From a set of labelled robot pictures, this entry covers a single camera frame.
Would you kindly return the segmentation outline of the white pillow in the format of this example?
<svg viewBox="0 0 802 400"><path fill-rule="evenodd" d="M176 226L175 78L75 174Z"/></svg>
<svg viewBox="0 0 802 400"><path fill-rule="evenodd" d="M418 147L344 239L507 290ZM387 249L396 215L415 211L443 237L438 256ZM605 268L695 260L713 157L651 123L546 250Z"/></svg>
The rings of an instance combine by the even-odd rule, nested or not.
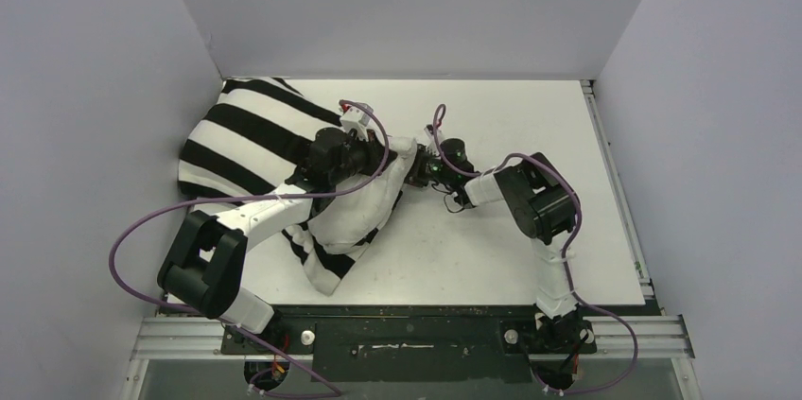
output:
<svg viewBox="0 0 802 400"><path fill-rule="evenodd" d="M395 159L368 185L335 198L319 216L282 232L309 283L321 294L334 293L368 251L403 195L418 145L412 138L391 137L390 148Z"/></svg>

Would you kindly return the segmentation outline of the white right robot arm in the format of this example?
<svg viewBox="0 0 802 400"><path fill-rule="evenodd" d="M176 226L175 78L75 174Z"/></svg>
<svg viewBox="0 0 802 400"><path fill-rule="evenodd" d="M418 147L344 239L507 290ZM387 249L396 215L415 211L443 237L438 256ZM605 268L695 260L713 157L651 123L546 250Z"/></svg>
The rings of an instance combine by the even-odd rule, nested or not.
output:
<svg viewBox="0 0 802 400"><path fill-rule="evenodd" d="M554 239L574 231L579 212L573 190L564 187L543 153L535 152L521 157L518 164L479 173L467 159L464 141L448 138L438 147L433 143L418 146L406 183L440 187L446 201L456 205L456 212L504 203L535 252L534 305L538 314L546 317L534 327L537 342L557 351L571 341L573 329L565 316L576 310L578 301L565 269L566 251L557 248Z"/></svg>

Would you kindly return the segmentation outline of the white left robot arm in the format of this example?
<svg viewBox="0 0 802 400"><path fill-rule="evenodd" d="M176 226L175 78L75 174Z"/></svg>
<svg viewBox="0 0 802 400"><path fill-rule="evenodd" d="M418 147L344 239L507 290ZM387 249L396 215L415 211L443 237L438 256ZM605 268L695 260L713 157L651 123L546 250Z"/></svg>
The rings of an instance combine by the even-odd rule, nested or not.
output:
<svg viewBox="0 0 802 400"><path fill-rule="evenodd" d="M271 197L248 199L214 215L191 212L159 270L158 285L202 316L245 329L257 351L275 350L283 338L275 310L241 285L248 251L321 214L339 184L356 175L375 178L392 157L383 131L319 130L306 158Z"/></svg>

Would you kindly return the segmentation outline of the black white striped pillowcase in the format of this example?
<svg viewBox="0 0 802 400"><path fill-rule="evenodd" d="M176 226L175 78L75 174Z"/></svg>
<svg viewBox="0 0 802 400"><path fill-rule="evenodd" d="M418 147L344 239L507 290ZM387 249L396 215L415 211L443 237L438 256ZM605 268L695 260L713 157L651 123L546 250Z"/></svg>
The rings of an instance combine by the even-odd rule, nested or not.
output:
<svg viewBox="0 0 802 400"><path fill-rule="evenodd" d="M304 96L282 78L229 78L180 149L179 190L188 198L267 194L340 115L335 103Z"/></svg>

